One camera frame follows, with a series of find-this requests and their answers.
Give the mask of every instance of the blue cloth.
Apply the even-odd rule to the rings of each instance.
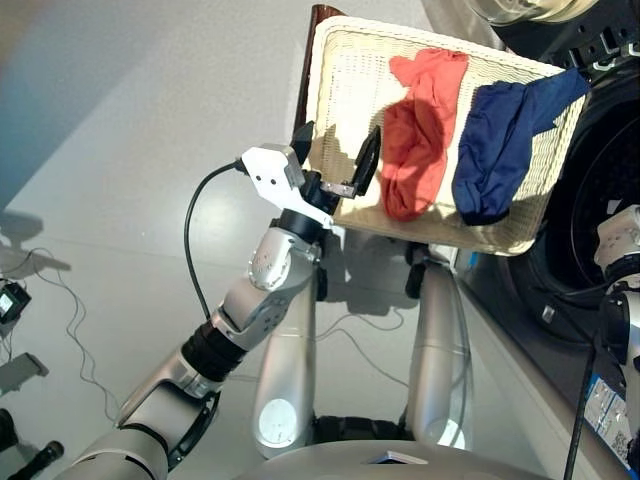
[[[534,135],[589,91],[576,69],[529,84],[478,88],[460,138],[453,198],[467,225],[504,218],[531,162]]]

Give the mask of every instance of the label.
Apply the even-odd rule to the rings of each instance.
[[[591,377],[588,391],[584,419],[618,457],[630,477],[638,480],[627,463],[627,445],[632,436],[625,401],[596,374]]]

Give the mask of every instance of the white floor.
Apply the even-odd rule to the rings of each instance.
[[[252,145],[288,140],[312,3],[0,6],[0,32],[8,32],[0,33],[0,269],[35,247],[55,255],[53,262],[41,252],[40,273],[54,279],[60,270],[86,305],[79,337],[96,359],[97,379],[119,401],[202,321],[182,250],[187,203],[212,169]],[[429,22],[428,3],[335,5],[424,29],[448,25]],[[210,304],[242,274],[276,213],[238,174],[202,195],[192,245]],[[397,307],[405,324],[393,332],[344,324],[381,368],[406,380],[417,308],[402,293],[403,247],[353,232],[342,247],[348,273],[330,272],[335,301],[318,306],[318,328],[348,311],[389,326]],[[72,297],[34,275],[25,280],[33,300],[15,328],[14,355],[33,353],[50,374],[0,406],[24,443],[65,445],[65,457],[38,477],[50,479],[110,425],[102,393],[80,380],[81,352],[65,334]],[[238,373],[255,376],[260,360],[258,349]],[[397,420],[405,389],[371,369],[348,339],[323,342],[318,363],[317,413]],[[474,369],[482,379],[482,365]],[[488,377],[477,384],[477,449],[540,471],[491,385]],[[254,390],[252,382],[229,382],[217,423],[171,478],[232,478],[261,461],[249,436]],[[3,467],[0,456],[0,473],[14,466]]]

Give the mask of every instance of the laundry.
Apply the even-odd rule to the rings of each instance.
[[[488,225],[509,213],[531,162],[534,135],[589,91],[572,69],[529,84],[478,88],[460,138],[453,198],[467,225]]]
[[[384,112],[381,196],[387,215],[409,221],[429,208],[440,189],[467,55],[425,49],[415,60],[393,57],[389,65],[409,91]]]

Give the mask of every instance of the laundry basket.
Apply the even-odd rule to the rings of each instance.
[[[378,172],[364,197],[343,200],[336,224],[422,243],[437,243],[499,255],[517,255],[534,242],[551,190],[556,183],[582,109],[584,97],[556,119],[557,128],[533,139],[531,167],[516,192],[509,215],[489,226],[465,225],[453,202],[451,182],[458,142],[475,90],[497,80],[527,83],[562,70],[464,40],[354,17],[333,17],[318,25],[313,43],[307,120],[316,122],[309,156],[323,178],[341,182],[353,175],[363,139],[374,125],[383,126],[384,109],[406,94],[389,71],[389,59],[413,59],[424,48],[446,48],[469,56],[460,86],[458,114],[447,168],[435,203],[418,219],[389,218],[380,198]]]

